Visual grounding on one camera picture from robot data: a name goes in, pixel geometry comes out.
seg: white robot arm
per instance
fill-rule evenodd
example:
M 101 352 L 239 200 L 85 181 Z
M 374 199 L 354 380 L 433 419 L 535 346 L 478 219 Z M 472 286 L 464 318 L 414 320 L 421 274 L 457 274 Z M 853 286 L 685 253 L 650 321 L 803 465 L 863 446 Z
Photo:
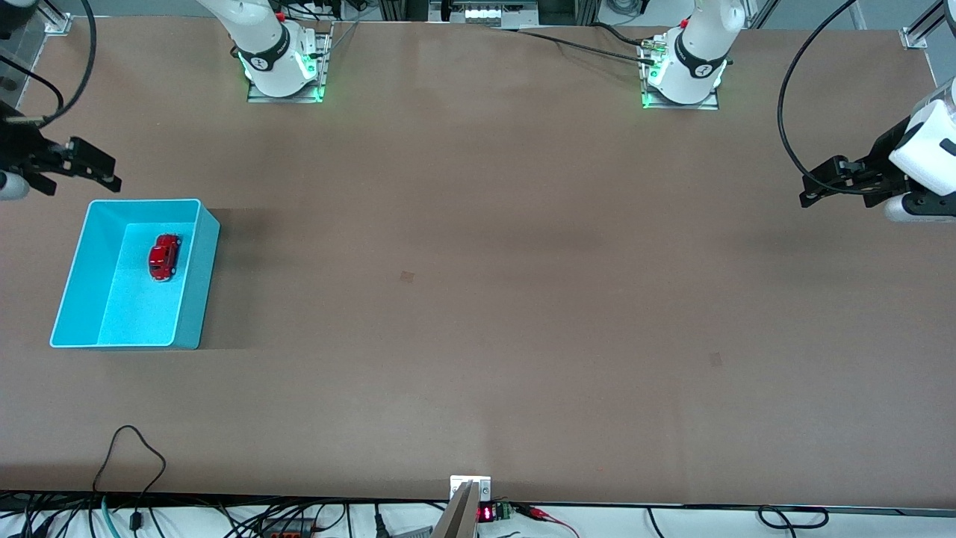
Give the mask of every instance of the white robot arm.
M 318 76 L 315 30 L 279 22 L 268 0 L 197 0 L 232 37 L 246 76 L 263 94 L 288 97 Z
M 696 0 L 686 23 L 655 40 L 664 43 L 647 83 L 678 104 L 696 104 L 710 95 L 727 68 L 730 45 L 744 28 L 740 0 Z
M 916 105 L 889 159 L 928 192 L 894 196 L 884 206 L 887 218 L 956 221 L 956 78 Z

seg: metal bracket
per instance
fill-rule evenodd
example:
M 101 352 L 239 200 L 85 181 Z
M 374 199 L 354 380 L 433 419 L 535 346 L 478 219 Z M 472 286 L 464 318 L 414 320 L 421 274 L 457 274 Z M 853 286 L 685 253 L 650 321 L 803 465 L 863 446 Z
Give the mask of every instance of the metal bracket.
M 43 31 L 46 35 L 66 35 L 73 26 L 73 17 L 49 2 L 40 3 L 36 10 L 43 15 Z
M 943 0 L 933 2 L 913 24 L 900 30 L 900 41 L 905 49 L 925 49 L 926 36 L 946 20 Z
M 451 479 L 448 481 L 449 499 L 455 496 L 455 492 L 458 491 L 458 488 L 462 486 L 463 482 L 477 482 L 479 487 L 478 492 L 480 494 L 479 500 L 482 503 L 486 503 L 491 500 L 491 477 L 478 477 L 471 475 L 451 475 Z

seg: black cable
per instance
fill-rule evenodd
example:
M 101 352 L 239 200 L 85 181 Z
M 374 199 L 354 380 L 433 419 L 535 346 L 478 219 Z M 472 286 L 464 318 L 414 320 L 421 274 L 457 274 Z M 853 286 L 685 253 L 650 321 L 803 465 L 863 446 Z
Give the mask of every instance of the black cable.
M 617 29 L 617 28 L 611 26 L 610 24 L 604 24 L 604 23 L 602 23 L 602 22 L 595 22 L 595 23 L 593 23 L 591 26 L 596 26 L 596 27 L 598 27 L 598 28 L 603 28 L 604 30 L 610 32 L 611 35 L 613 35 L 613 36 L 616 37 L 617 39 L 619 39 L 619 40 L 621 40 L 621 41 L 627 43 L 628 45 L 634 45 L 635 47 L 640 47 L 640 45 L 643 43 L 643 41 L 646 41 L 647 39 L 650 39 L 650 37 L 645 37 L 644 39 L 631 39 L 630 37 L 628 37 L 628 36 L 626 36 L 626 35 L 624 35 L 624 34 L 618 32 L 618 29 Z
M 657 532 L 658 538 L 664 538 L 661 528 L 657 526 L 657 520 L 654 519 L 654 510 L 647 508 L 647 515 L 651 518 L 651 526 L 654 527 L 654 532 Z
M 796 68 L 796 64 L 800 61 L 800 58 L 803 57 L 803 53 L 807 52 L 807 49 L 810 47 L 810 44 L 814 42 L 814 39 L 823 29 L 826 28 L 831 22 L 834 21 L 841 13 L 846 11 L 850 6 L 852 6 L 857 0 L 847 0 L 843 3 L 842 6 L 836 9 L 833 13 L 830 14 L 819 26 L 816 27 L 816 30 L 810 37 L 807 37 L 807 40 L 803 42 L 803 45 L 800 47 L 800 50 L 796 52 L 796 56 L 793 57 L 793 61 L 790 63 L 790 67 L 787 68 L 787 74 L 783 77 L 783 82 L 780 84 L 780 96 L 777 99 L 777 130 L 780 132 L 780 142 L 783 143 L 783 148 L 787 151 L 787 155 L 790 156 L 790 160 L 793 161 L 793 164 L 796 165 L 796 168 L 800 170 L 804 176 L 810 178 L 811 181 L 818 184 L 823 189 L 827 191 L 840 192 L 842 194 L 858 194 L 858 195 L 868 195 L 868 194 L 883 194 L 879 191 L 864 191 L 859 189 L 843 189 L 839 187 L 833 187 L 832 185 L 827 185 L 823 183 L 812 172 L 807 170 L 803 166 L 803 163 L 800 162 L 800 159 L 796 156 L 796 153 L 793 151 L 793 148 L 790 146 L 790 141 L 787 139 L 787 130 L 783 126 L 783 101 L 784 97 L 787 95 L 787 86 L 790 84 L 790 77 L 793 75 L 793 70 Z
M 287 500 L 286 502 L 280 504 L 271 504 L 265 511 L 251 516 L 247 520 L 241 522 L 236 526 L 236 529 L 227 532 L 226 536 L 223 538 L 229 538 L 233 533 L 235 533 L 236 538 L 242 538 L 241 532 L 246 530 L 258 533 L 262 530 L 262 525 L 265 520 L 269 518 L 277 518 L 279 517 L 279 514 L 282 514 L 283 510 L 286 510 L 290 507 L 295 507 L 298 504 L 302 504 L 302 502 L 297 498 Z
M 156 519 L 156 514 L 153 513 L 153 506 L 149 506 L 149 518 L 153 520 L 153 527 L 156 528 L 156 532 L 159 533 L 160 538 L 166 538 L 166 535 L 163 534 L 163 528 L 160 527 L 160 522 Z
M 233 530 L 233 531 L 235 531 L 235 530 L 236 530 L 236 524 L 239 523 L 239 522 L 236 521 L 236 520 L 234 520 L 234 519 L 232 519 L 232 514 L 229 513 L 228 509 L 226 509 L 226 507 L 222 504 L 222 502 L 219 503 L 219 511 L 222 512 L 224 516 L 226 516 L 226 519 L 229 520 L 229 526 L 232 527 L 232 530 Z
M 315 513 L 315 518 L 313 519 L 313 522 L 312 522 L 314 532 L 325 532 L 326 530 L 329 530 L 332 527 L 335 527 L 336 525 L 341 523 L 343 519 L 345 519 L 345 510 L 343 509 L 342 513 L 339 514 L 338 519 L 333 521 L 331 525 L 329 525 L 328 527 L 321 527 L 318 524 L 318 514 L 322 513 L 322 508 L 324 508 L 325 506 L 327 506 L 327 504 L 323 504 L 322 506 L 320 506 L 318 508 L 318 512 Z
M 551 37 L 550 35 L 534 34 L 534 33 L 532 33 L 532 32 L 519 32 L 519 34 L 521 34 L 521 35 L 530 35 L 530 36 L 532 36 L 532 37 L 538 37 L 538 38 L 541 38 L 541 39 L 547 39 L 547 40 L 549 40 L 549 41 L 553 41 L 554 43 L 559 43 L 559 44 L 561 44 L 561 45 L 567 45 L 567 46 L 569 46 L 569 47 L 574 47 L 574 48 L 576 48 L 576 49 L 580 49 L 580 50 L 582 50 L 582 51 L 588 51 L 589 53 L 595 53 L 595 54 L 597 54 L 597 55 L 605 55 L 605 56 L 610 56 L 610 57 L 616 57 L 616 58 L 620 58 L 620 59 L 626 59 L 626 60 L 630 60 L 630 61 L 636 61 L 636 62 L 638 62 L 638 63 L 646 63 L 646 64 L 648 64 L 648 65 L 651 65 L 651 64 L 654 63 L 654 60 L 652 60 L 652 59 L 650 59 L 650 58 L 642 58 L 642 57 L 637 57 L 637 56 L 622 55 L 622 54 L 620 54 L 620 53 L 612 53 L 611 51 L 604 51 L 604 50 L 601 50 L 601 49 L 596 49 L 596 48 L 594 48 L 594 47 L 589 47 L 589 46 L 587 46 L 587 45 L 581 45 L 580 43 L 574 43 L 574 42 L 572 42 L 572 41 L 565 41 L 564 39 L 560 39 L 560 38 L 557 38 L 557 37 Z
M 90 7 L 89 0 L 79 0 L 79 3 L 83 5 L 83 10 L 86 11 L 86 20 L 90 23 L 90 52 L 86 57 L 86 69 L 83 70 L 83 78 L 79 80 L 79 85 L 70 100 L 57 108 L 50 116 L 45 116 L 43 122 L 40 123 L 41 128 L 53 123 L 73 108 L 73 105 L 79 101 L 79 96 L 83 95 L 83 90 L 86 89 L 86 84 L 89 83 L 90 76 L 93 74 L 93 62 L 97 57 L 97 21 L 93 17 L 93 8 Z
M 50 82 L 49 80 L 46 80 L 45 78 L 39 76 L 38 74 L 36 74 L 36 73 L 34 73 L 33 71 L 27 69 L 26 67 L 23 67 L 23 66 L 21 66 L 21 65 L 18 65 L 16 62 L 14 62 L 13 60 L 11 60 L 11 59 L 9 59 L 9 58 L 7 58 L 7 57 L 5 57 L 5 56 L 0 56 L 0 62 L 6 63 L 6 64 L 9 65 L 12 69 L 17 70 L 17 71 L 19 71 L 20 73 L 23 73 L 24 75 L 26 75 L 27 77 L 30 77 L 30 78 L 32 78 L 33 80 L 36 80 L 37 82 L 39 82 L 39 83 L 43 84 L 44 86 L 50 88 L 50 91 L 53 92 L 54 95 L 56 96 L 56 109 L 58 110 L 58 109 L 60 109 L 60 108 L 63 107 L 63 94 L 60 93 L 59 88 L 57 88 L 56 86 L 54 86 L 54 84 L 53 84 L 52 82 Z
M 132 430 L 133 433 L 136 434 L 136 437 L 139 437 L 139 438 L 140 438 L 140 443 L 142 443 L 142 446 L 144 446 L 144 447 L 146 448 L 146 450 L 152 452 L 153 455 L 155 455 L 157 458 L 159 458 L 159 459 L 160 459 L 160 463 L 162 464 L 162 466 L 160 467 L 160 472 L 159 472 L 159 473 L 156 473 L 156 476 L 153 478 L 153 480 L 150 481 L 150 482 L 146 485 L 146 487 L 143 488 L 142 491 L 140 492 L 140 496 L 138 497 L 138 499 L 139 499 L 139 500 L 142 500 L 142 496 L 145 495 L 146 492 L 149 491 L 149 488 L 152 487 L 153 484 L 156 483 L 156 481 L 160 479 L 160 477 L 163 475 L 163 473 L 166 472 L 166 458 L 165 458 L 162 454 L 160 454 L 160 451 L 158 451 L 158 450 L 156 450 L 155 448 L 153 448 L 153 445 L 151 445 L 151 444 L 149 444 L 148 442 L 146 442 L 146 438 L 142 436 L 142 432 L 140 432 L 139 428 L 137 428 L 136 426 L 134 426 L 134 425 L 132 425 L 132 424 L 124 424 L 124 425 L 122 425 L 122 426 L 119 426 L 119 427 L 117 428 L 116 432 L 113 432 L 113 438 L 110 439 L 110 446 L 109 446 L 109 448 L 106 450 L 106 458 L 103 459 L 103 464 L 99 467 L 99 470 L 97 471 L 97 475 L 93 477 L 93 492 L 94 492 L 94 493 L 102 493 L 101 491 L 99 491 L 99 490 L 97 489 L 97 484 L 99 484 L 99 479 L 102 477 L 103 471 L 106 470 L 106 464 L 110 462 L 110 456 L 113 455 L 113 448 L 114 448 L 114 447 L 116 446 L 116 444 L 117 444 L 117 437 L 120 436 L 120 433 L 121 433 L 123 430 Z
M 764 510 L 769 510 L 773 512 L 774 514 L 776 514 L 777 517 L 780 518 L 780 521 L 783 522 L 783 524 L 781 525 L 781 524 L 771 523 L 767 521 L 767 518 L 764 517 Z M 813 509 L 809 511 L 811 511 L 812 513 L 823 514 L 823 520 L 817 523 L 811 523 L 811 524 L 805 524 L 805 525 L 794 525 L 793 523 L 791 523 L 789 519 L 787 519 L 787 516 L 783 513 L 782 510 L 780 510 L 780 508 L 777 508 L 776 506 L 770 506 L 768 504 L 764 504 L 757 508 L 757 518 L 760 520 L 760 523 L 766 525 L 767 527 L 775 528 L 777 530 L 788 530 L 790 532 L 791 538 L 796 538 L 797 529 L 813 530 L 815 528 L 826 527 L 826 525 L 830 523 L 830 512 L 828 512 L 826 508 Z
M 133 504 L 133 513 L 130 515 L 130 518 L 129 518 L 129 521 L 130 521 L 129 527 L 130 527 L 130 530 L 133 531 L 133 538 L 139 538 L 139 530 L 142 526 L 142 516 L 140 515 L 140 503 L 142 502 L 142 497 L 146 494 L 147 491 L 149 491 L 149 488 L 152 487 L 153 484 L 156 483 L 156 481 L 163 476 L 163 473 L 166 472 L 166 458 L 162 454 L 160 454 L 160 451 L 153 448 L 153 445 L 146 442 L 146 438 L 142 436 L 142 432 L 140 432 L 139 428 L 137 428 L 136 426 L 133 426 L 132 424 L 124 424 L 122 426 L 119 426 L 116 432 L 113 432 L 113 438 L 110 439 L 110 446 L 106 450 L 106 458 L 103 459 L 103 464 L 99 467 L 99 470 L 97 471 L 97 475 L 93 477 L 93 492 L 100 493 L 99 490 L 97 489 L 97 484 L 99 483 L 99 479 L 102 476 L 103 471 L 106 470 L 107 463 L 110 462 L 110 456 L 112 456 L 113 454 L 113 448 L 116 446 L 117 438 L 120 436 L 120 433 L 123 430 L 132 430 L 136 434 L 136 437 L 140 438 L 140 443 L 142 443 L 142 446 L 146 447 L 146 450 L 152 452 L 157 458 L 159 458 L 162 464 L 160 466 L 160 472 L 156 473 L 156 476 L 153 477 L 153 480 L 150 481 L 146 485 L 146 487 L 142 489 L 142 491 L 140 492 L 140 495 L 137 496 L 136 498 L 136 502 Z
M 27 528 L 30 526 L 30 521 L 32 519 L 30 515 L 30 506 L 33 504 L 33 493 L 30 494 L 30 497 L 27 498 L 27 503 L 23 507 L 23 526 L 20 528 L 20 536 L 27 535 Z
M 93 510 L 97 508 L 97 496 L 90 495 L 90 504 L 86 511 L 87 523 L 90 526 L 90 537 L 97 538 L 97 530 L 93 528 Z
M 63 527 L 54 535 L 54 538 L 62 538 L 63 536 L 66 536 L 66 532 L 70 528 L 70 523 L 73 521 L 73 519 L 76 517 L 77 513 L 79 513 L 82 507 L 83 507 L 83 504 L 76 505 L 76 508 L 74 508 L 73 511 L 70 512 L 70 517 L 66 518 L 66 521 L 63 522 Z
M 348 503 L 345 504 L 345 522 L 349 526 L 349 538 L 355 538 L 355 535 L 352 534 L 352 508 Z

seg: red wire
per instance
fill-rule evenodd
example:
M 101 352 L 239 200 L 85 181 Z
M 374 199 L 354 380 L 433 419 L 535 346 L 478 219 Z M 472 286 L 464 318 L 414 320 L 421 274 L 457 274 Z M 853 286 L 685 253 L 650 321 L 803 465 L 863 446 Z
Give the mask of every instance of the red wire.
M 581 535 L 577 533 L 574 527 L 571 527 L 570 525 L 564 523 L 563 521 L 556 519 L 554 516 L 548 516 L 548 517 L 551 518 L 551 521 L 549 523 L 557 523 L 558 525 L 561 525 L 562 527 L 566 527 L 567 529 L 569 529 L 571 532 L 575 534 L 576 538 L 581 538 Z

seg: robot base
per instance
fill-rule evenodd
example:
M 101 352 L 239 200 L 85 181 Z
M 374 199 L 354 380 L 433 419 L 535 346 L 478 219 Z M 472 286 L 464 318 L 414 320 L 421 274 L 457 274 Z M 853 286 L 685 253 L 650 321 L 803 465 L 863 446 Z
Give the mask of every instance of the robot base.
M 656 43 L 663 44 L 664 35 L 656 35 L 654 41 Z M 637 47 L 638 57 L 647 57 L 651 58 L 657 62 L 661 60 L 661 51 L 653 50 L 647 51 L 643 47 Z M 643 108 L 682 108 L 685 110 L 719 110 L 720 102 L 717 99 L 717 88 L 711 90 L 710 95 L 707 96 L 701 102 L 694 104 L 680 104 L 678 102 L 671 101 L 670 99 L 663 96 L 660 90 L 654 86 L 647 83 L 648 79 L 656 76 L 656 73 L 652 73 L 654 70 L 659 69 L 658 65 L 647 65 L 640 64 L 640 75 L 641 75 L 641 106 Z
M 319 34 L 308 29 L 308 34 L 312 34 L 315 39 L 306 39 L 306 55 L 316 53 L 318 57 L 311 59 L 306 55 L 302 58 L 302 69 L 308 72 L 315 72 L 318 75 L 310 80 L 302 89 L 286 97 L 271 97 L 259 91 L 252 84 L 249 74 L 246 74 L 246 80 L 249 82 L 249 92 L 246 95 L 247 102 L 322 102 L 325 99 L 325 83 L 329 76 L 329 51 L 332 48 L 332 34 Z

